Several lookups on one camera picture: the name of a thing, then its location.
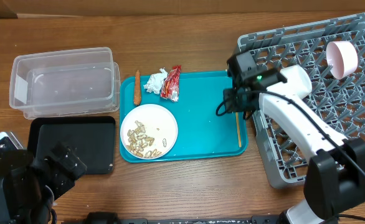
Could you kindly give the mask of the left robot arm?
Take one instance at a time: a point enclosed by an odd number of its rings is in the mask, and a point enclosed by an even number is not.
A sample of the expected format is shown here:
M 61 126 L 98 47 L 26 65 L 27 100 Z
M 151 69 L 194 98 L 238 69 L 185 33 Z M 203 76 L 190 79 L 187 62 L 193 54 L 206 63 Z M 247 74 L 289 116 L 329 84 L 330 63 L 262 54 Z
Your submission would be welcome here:
M 0 223 L 56 223 L 56 199 L 86 173 L 62 143 L 43 159 L 24 149 L 12 132 L 0 132 Z

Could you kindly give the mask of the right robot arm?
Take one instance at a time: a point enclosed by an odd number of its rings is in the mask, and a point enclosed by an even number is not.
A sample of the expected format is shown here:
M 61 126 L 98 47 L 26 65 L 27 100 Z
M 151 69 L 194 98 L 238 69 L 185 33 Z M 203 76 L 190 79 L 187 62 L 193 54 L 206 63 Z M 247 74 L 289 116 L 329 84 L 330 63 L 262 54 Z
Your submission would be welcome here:
M 262 111 L 308 164 L 304 200 L 282 212 L 278 223 L 337 223 L 345 211 L 365 202 L 365 141 L 335 131 L 303 102 L 312 91 L 303 67 L 267 69 L 249 51 L 232 55 L 227 66 L 232 88 L 223 92 L 225 113 L 248 118 Z

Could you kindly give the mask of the wooden chopstick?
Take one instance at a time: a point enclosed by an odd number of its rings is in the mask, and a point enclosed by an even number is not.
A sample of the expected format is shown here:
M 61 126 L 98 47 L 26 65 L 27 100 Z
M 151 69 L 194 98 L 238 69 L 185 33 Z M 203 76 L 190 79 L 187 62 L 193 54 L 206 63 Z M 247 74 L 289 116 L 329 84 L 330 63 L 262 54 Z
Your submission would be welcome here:
M 239 147 L 242 147 L 242 138 L 241 138 L 241 134 L 240 134 L 240 123 L 239 123 L 239 113 L 235 113 L 235 120 L 236 120 L 236 126 L 237 126 L 238 145 L 239 145 Z

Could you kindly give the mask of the pink bowl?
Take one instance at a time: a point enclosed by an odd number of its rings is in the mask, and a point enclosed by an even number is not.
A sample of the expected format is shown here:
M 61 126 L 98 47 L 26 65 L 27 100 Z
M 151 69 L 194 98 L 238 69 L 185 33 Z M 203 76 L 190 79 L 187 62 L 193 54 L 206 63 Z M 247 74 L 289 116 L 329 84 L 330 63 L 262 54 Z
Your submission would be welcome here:
M 349 41 L 332 41 L 326 47 L 326 61 L 337 80 L 352 74 L 358 68 L 358 53 Z

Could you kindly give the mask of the red snack wrapper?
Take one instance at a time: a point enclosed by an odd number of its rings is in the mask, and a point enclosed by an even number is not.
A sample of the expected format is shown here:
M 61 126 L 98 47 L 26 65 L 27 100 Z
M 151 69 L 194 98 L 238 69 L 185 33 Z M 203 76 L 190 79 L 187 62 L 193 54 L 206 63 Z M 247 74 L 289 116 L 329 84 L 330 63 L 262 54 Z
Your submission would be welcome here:
M 181 65 L 172 68 L 168 76 L 164 79 L 164 83 L 160 92 L 160 97 L 177 102 L 179 99 L 179 79 L 181 74 Z

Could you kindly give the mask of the carrot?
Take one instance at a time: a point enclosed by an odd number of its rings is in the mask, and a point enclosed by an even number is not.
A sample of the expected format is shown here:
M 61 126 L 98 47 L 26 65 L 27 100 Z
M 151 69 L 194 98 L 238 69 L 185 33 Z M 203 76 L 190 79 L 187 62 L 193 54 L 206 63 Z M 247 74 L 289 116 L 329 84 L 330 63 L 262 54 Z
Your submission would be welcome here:
M 135 88 L 134 88 L 133 103 L 135 106 L 139 106 L 141 104 L 141 75 L 139 70 L 137 70 L 135 73 Z

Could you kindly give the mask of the white napkin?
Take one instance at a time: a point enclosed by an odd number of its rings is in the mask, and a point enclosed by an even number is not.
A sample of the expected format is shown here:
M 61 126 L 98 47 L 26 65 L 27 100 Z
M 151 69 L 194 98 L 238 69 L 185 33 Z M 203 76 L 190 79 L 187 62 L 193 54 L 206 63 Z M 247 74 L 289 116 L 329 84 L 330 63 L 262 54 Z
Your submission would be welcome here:
M 150 75 L 149 80 L 144 85 L 144 89 L 148 93 L 159 95 L 163 87 L 164 80 L 167 78 L 168 72 L 164 68 L 159 69 L 159 73 Z

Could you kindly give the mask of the white bowl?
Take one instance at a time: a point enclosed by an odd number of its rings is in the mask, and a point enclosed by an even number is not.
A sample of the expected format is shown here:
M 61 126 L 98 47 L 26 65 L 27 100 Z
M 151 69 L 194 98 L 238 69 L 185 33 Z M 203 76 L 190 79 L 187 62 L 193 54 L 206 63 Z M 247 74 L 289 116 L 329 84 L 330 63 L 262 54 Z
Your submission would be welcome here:
M 287 79 L 287 82 L 282 84 L 283 93 L 298 96 L 300 99 L 304 99 L 311 93 L 311 80 L 301 66 L 292 65 L 281 69 L 280 73 Z

